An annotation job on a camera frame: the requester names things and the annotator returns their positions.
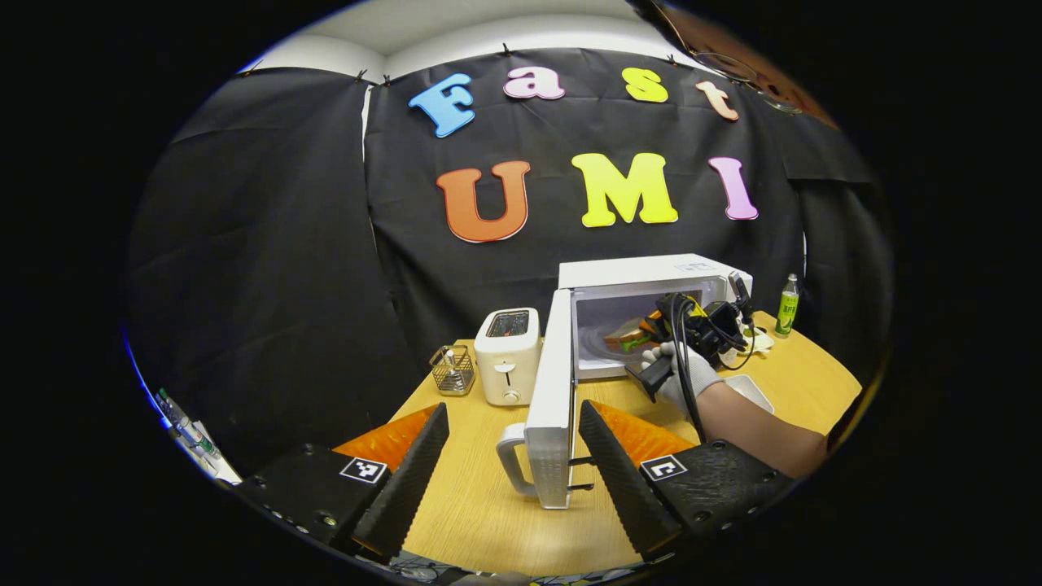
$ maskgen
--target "letter m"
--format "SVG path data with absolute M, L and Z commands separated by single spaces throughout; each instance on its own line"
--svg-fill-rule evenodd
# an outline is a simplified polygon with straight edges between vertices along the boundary
M 628 224 L 637 214 L 637 204 L 644 199 L 641 220 L 648 224 L 676 221 L 676 210 L 670 204 L 666 191 L 663 168 L 666 160 L 653 152 L 639 152 L 634 155 L 629 175 L 622 173 L 598 152 L 577 154 L 572 165 L 582 171 L 587 188 L 587 213 L 582 225 L 588 227 L 610 226 L 615 223 L 615 214 L 607 209 L 612 200 L 615 210 Z

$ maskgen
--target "pink letter i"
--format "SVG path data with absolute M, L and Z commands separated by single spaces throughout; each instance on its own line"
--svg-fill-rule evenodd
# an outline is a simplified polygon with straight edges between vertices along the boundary
M 720 173 L 723 191 L 727 194 L 727 217 L 731 220 L 754 220 L 760 211 L 749 202 L 749 194 L 742 181 L 742 162 L 729 156 L 714 156 L 709 161 L 710 167 Z

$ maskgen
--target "wire mesh basket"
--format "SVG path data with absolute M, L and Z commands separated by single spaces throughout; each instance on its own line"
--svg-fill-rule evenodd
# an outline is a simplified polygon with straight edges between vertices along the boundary
M 442 346 L 430 357 L 430 371 L 443 395 L 465 395 L 474 385 L 474 364 L 467 346 Z

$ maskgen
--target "hand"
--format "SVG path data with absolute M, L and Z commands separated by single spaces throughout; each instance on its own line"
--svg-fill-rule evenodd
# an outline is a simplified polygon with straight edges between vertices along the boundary
M 686 347 L 686 349 L 688 350 L 688 374 L 691 379 L 691 393 L 694 395 L 692 398 L 698 398 L 698 395 L 706 387 L 714 383 L 719 383 L 723 379 L 717 375 L 716 370 L 710 366 L 710 363 L 701 355 L 690 347 Z M 644 350 L 642 357 L 644 358 L 644 362 L 641 362 L 641 368 L 647 368 L 652 362 L 663 357 L 670 357 L 673 376 L 670 376 L 663 383 L 659 389 L 659 394 L 665 396 L 670 402 L 676 406 L 680 410 L 680 413 L 685 414 L 686 418 L 690 418 L 688 405 L 684 400 L 684 392 L 680 388 L 680 380 L 676 375 L 679 368 L 676 362 L 676 344 L 666 342 L 653 350 Z

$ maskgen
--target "microwave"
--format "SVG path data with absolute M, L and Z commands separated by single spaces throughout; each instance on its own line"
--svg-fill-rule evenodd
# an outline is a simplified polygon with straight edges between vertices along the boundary
M 692 295 L 702 307 L 734 302 L 728 277 L 752 294 L 752 275 L 697 254 L 668 254 L 562 263 L 547 318 L 528 417 L 503 430 L 496 451 L 515 490 L 538 496 L 544 509 L 567 509 L 575 445 L 575 386 L 579 381 L 624 376 L 640 352 L 605 343 L 620 324 L 654 311 L 667 293 Z M 532 482 L 515 448 L 524 444 Z

